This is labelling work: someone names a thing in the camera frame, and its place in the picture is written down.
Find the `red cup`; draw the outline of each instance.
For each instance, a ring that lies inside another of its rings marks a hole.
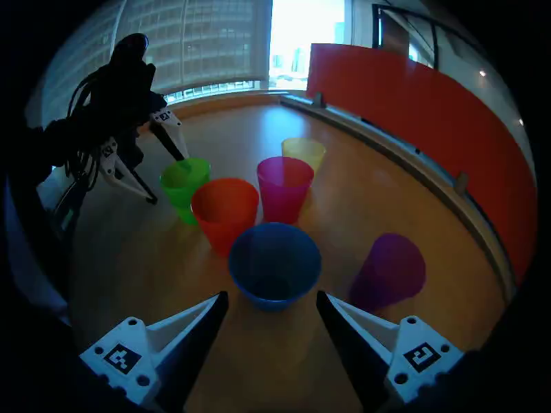
[[[310,165],[295,158],[276,156],[258,164],[256,169],[264,220],[293,224],[314,178]]]
[[[195,192],[191,210],[212,249],[227,257],[237,237],[254,226],[258,192],[242,179],[212,180]]]

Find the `glass window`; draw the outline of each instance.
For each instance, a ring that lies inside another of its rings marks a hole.
[[[415,62],[434,67],[433,31],[425,19],[394,10],[382,10],[379,45],[384,50],[409,56]]]
[[[344,43],[344,30],[344,0],[273,0],[269,88],[306,90],[312,43]]]

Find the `window blind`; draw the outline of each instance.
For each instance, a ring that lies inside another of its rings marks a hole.
[[[116,40],[149,38],[153,90],[268,79],[271,0],[127,0]]]
[[[76,86],[90,73],[109,62],[111,44],[121,0],[99,8],[61,46],[44,74],[41,123],[67,116]]]
[[[271,0],[113,0],[56,53],[45,73],[42,124],[65,117],[79,82],[136,32],[149,38],[145,62],[157,68],[155,92],[267,81],[271,10]]]

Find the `wooden floor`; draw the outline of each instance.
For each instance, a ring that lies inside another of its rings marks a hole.
[[[81,349],[126,317],[150,324],[227,290],[229,311],[188,412],[359,412],[315,308],[315,292],[346,300],[352,278],[385,232],[416,243],[427,282],[418,296],[380,315],[394,322],[417,315],[462,350],[485,341],[504,307],[497,276],[461,222],[399,166],[343,132],[277,105],[195,116],[183,121],[183,131],[190,154],[210,161],[212,178],[244,178],[257,188],[256,165],[280,155],[285,138],[309,137],[326,146],[298,222],[321,250],[319,283],[282,313],[256,310],[200,229],[178,220],[158,184],[172,159],[156,139],[143,136],[145,159],[137,170],[159,203],[152,206],[98,179],[83,206],[71,302]]]

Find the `red panel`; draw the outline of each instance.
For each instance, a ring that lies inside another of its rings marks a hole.
[[[360,115],[420,148],[468,192],[503,242],[517,282],[532,260],[537,190],[505,125],[474,94],[445,74],[383,50],[312,45],[307,94]]]

